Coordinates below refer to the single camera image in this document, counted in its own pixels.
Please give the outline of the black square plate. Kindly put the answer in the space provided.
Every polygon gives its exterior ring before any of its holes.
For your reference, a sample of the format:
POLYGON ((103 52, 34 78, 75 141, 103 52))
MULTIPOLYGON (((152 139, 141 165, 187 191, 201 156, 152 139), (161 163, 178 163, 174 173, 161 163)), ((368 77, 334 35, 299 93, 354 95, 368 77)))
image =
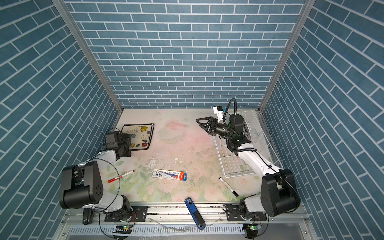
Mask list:
POLYGON ((154 123, 150 124, 125 124, 122 132, 131 135, 130 149, 143 151, 150 147, 154 134, 154 123))

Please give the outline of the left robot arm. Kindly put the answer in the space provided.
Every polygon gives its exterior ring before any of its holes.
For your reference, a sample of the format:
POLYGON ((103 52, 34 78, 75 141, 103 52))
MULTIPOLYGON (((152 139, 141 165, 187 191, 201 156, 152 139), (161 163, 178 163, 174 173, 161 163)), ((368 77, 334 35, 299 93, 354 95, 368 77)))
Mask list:
POLYGON ((63 209, 84 209, 83 224, 92 223, 97 212, 106 214, 108 222, 128 222, 134 210, 126 196, 104 190, 101 172, 121 157, 131 156, 134 134, 121 131, 106 133, 106 149, 78 165, 62 170, 60 205, 63 209))

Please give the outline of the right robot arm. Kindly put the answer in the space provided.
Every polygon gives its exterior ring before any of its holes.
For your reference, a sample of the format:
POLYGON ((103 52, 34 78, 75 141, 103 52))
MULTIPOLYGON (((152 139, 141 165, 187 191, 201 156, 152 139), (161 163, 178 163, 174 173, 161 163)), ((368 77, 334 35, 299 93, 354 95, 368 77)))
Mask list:
POLYGON ((252 143, 251 126, 237 112, 237 100, 230 99, 226 108, 214 108, 216 117, 198 118, 196 122, 211 136, 224 140, 230 158, 240 158, 261 177, 261 193, 240 200, 240 214, 253 219, 264 212, 270 217, 291 213, 300 206, 294 174, 274 165, 252 143))

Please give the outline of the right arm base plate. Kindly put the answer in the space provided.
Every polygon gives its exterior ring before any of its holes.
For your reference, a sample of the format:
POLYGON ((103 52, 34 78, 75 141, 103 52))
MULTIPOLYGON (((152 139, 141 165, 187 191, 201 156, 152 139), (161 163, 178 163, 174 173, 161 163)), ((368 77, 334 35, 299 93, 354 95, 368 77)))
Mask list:
POLYGON ((265 212, 255 213, 243 213, 239 205, 224 204, 222 206, 223 211, 226 214, 228 222, 239 222, 239 221, 266 221, 267 216, 265 212))

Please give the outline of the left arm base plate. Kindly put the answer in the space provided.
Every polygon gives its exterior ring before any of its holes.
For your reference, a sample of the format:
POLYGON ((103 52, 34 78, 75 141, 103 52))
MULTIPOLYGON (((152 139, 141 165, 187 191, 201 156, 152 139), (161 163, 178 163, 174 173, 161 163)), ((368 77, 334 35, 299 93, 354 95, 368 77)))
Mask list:
POLYGON ((123 222, 145 222, 148 206, 131 206, 130 209, 118 210, 112 213, 107 213, 105 222, 107 223, 123 223, 123 222))

